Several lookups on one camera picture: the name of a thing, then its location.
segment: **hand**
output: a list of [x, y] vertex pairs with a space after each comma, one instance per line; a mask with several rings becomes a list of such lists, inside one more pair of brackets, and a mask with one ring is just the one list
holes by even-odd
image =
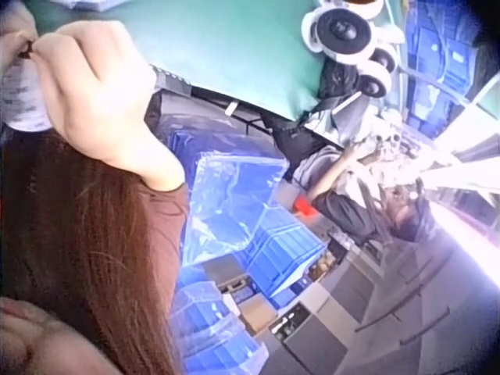
[[377, 149], [371, 154], [365, 156], [358, 160], [364, 166], [369, 166], [370, 164], [381, 162], [384, 159], [384, 152], [381, 149]]
[[48, 116], [77, 151], [134, 171], [127, 155], [151, 135], [155, 73], [117, 21], [80, 21], [33, 43]]
[[87, 339], [27, 302], [0, 298], [2, 368], [12, 373], [118, 375]]
[[28, 41], [37, 39], [33, 15], [22, 2], [13, 2], [0, 16], [0, 77], [14, 59], [27, 46]]
[[357, 161], [361, 156], [361, 151], [363, 150], [363, 146], [365, 144], [365, 140], [360, 142], [355, 142], [349, 145], [344, 152], [342, 152], [341, 159], [344, 162], [352, 163]]

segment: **light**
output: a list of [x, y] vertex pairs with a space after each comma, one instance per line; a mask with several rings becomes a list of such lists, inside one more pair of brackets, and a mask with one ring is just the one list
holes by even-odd
[[431, 202], [430, 209], [437, 223], [500, 288], [500, 249], [442, 205]]

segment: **tape roll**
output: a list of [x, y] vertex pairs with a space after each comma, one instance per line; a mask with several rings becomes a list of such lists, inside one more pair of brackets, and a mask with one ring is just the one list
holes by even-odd
[[316, 34], [324, 52], [335, 61], [357, 65], [373, 54], [370, 24], [347, 9], [330, 9], [318, 19]]
[[316, 35], [317, 20], [318, 12], [309, 12], [302, 19], [301, 25], [302, 39], [307, 48], [314, 53], [323, 51], [323, 46]]
[[392, 77], [381, 64], [366, 60], [359, 68], [359, 90], [371, 98], [383, 98], [392, 89]]
[[387, 69], [389, 73], [394, 72], [399, 65], [396, 49], [392, 45], [384, 42], [379, 42], [377, 44], [370, 60], [385, 66], [385, 69]]

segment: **cardboard box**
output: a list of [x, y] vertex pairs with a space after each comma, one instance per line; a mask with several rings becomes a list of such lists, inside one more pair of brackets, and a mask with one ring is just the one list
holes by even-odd
[[241, 312], [240, 319], [252, 336], [265, 330], [278, 316], [276, 309], [262, 293], [252, 296], [238, 307]]

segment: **dark shirt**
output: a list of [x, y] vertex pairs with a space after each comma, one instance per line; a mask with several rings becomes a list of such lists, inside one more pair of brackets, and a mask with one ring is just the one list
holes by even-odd
[[327, 191], [317, 197], [312, 205], [358, 244], [371, 239], [377, 232], [368, 210], [347, 195]]
[[155, 277], [168, 309], [173, 298], [180, 268], [180, 234], [189, 212], [189, 191], [182, 184], [174, 191], [154, 191], [140, 184], [139, 193], [149, 220], [152, 264]]

